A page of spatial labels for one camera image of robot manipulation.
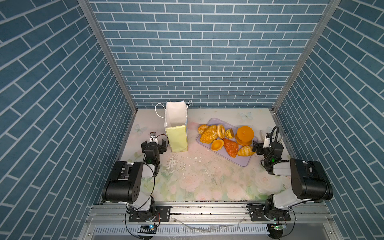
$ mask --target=floral tablecloth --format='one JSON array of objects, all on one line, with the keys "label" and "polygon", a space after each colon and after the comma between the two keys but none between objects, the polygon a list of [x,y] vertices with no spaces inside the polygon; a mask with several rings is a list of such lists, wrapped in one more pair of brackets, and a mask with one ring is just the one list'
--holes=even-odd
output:
[{"label": "floral tablecloth", "polygon": [[[254,154],[246,167],[240,167],[199,145],[197,128],[210,118],[219,118],[237,127],[250,126],[259,139],[275,125],[268,109],[189,109],[189,150],[171,152],[168,147],[167,152],[160,155],[153,193],[156,201],[266,199],[291,187],[289,177],[269,175],[265,171],[260,165],[262,156]],[[141,143],[149,140],[150,132],[164,134],[164,120],[153,109],[140,109],[121,160],[142,161]],[[283,159],[289,158],[284,149]],[[143,178],[141,191],[149,194],[152,188],[153,178]]]}]

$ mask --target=bag handle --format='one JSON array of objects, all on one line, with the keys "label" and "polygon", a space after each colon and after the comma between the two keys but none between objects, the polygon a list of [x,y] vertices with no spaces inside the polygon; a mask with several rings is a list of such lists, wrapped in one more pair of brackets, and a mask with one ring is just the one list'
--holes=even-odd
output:
[{"label": "bag handle", "polygon": [[156,112],[156,114],[157,114],[159,117],[165,119],[165,117],[162,117],[162,116],[160,116],[160,115],[157,113],[156,107],[157,107],[159,104],[161,104],[161,105],[163,106],[163,108],[164,108],[164,105],[163,105],[162,103],[158,103],[158,104],[155,105],[155,112]]}]

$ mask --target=paper bag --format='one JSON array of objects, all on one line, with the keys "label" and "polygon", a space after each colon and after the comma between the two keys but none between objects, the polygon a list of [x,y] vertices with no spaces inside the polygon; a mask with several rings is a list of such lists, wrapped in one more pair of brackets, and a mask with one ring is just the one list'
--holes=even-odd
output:
[{"label": "paper bag", "polygon": [[164,128],[166,129],[168,141],[172,152],[183,152],[188,151],[188,140],[187,140],[187,123],[188,123],[188,115],[187,110],[192,101],[188,102],[188,106],[184,101],[181,102],[167,102],[166,107],[161,104],[163,108],[166,110],[165,117],[160,116],[157,113],[156,106],[155,111],[156,114],[164,118]]}]

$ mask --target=purple tray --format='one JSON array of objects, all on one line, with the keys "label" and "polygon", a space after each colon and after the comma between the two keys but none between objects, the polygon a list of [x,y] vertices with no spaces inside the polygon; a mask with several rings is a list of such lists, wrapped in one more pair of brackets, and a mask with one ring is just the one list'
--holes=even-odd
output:
[{"label": "purple tray", "polygon": [[[217,118],[211,118],[207,125],[218,125],[218,124],[222,124],[225,128],[225,130],[227,130],[228,128],[232,128],[233,132],[236,134],[237,132],[237,129],[238,127],[235,127],[227,122],[224,122],[220,119],[217,119]],[[207,149],[211,150],[211,143],[202,143],[200,142],[200,137],[201,135],[199,134],[196,138],[196,142],[204,147],[206,147]],[[258,139],[257,137],[254,136],[253,138],[254,141],[258,142]],[[225,150],[225,147],[222,147],[222,149],[220,149],[219,151],[216,151],[215,153],[217,153],[218,155],[228,159],[229,161],[231,162],[234,162],[236,163],[237,165],[239,166],[242,166],[242,167],[245,167],[248,165],[248,162],[249,160],[251,159],[252,156],[249,156],[249,157],[240,157],[240,156],[236,156],[236,157],[231,157],[228,155],[227,151]]]}]

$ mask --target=blue tile wall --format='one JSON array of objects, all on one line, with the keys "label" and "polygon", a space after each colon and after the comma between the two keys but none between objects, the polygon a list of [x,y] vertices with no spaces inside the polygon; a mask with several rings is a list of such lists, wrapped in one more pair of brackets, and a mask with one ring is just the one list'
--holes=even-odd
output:
[{"label": "blue tile wall", "polygon": [[278,116],[298,157],[320,161],[344,239],[382,239],[384,4],[342,0]]},{"label": "blue tile wall", "polygon": [[328,0],[90,2],[138,108],[270,108]]},{"label": "blue tile wall", "polygon": [[0,239],[76,239],[132,115],[76,0],[0,2]]}]

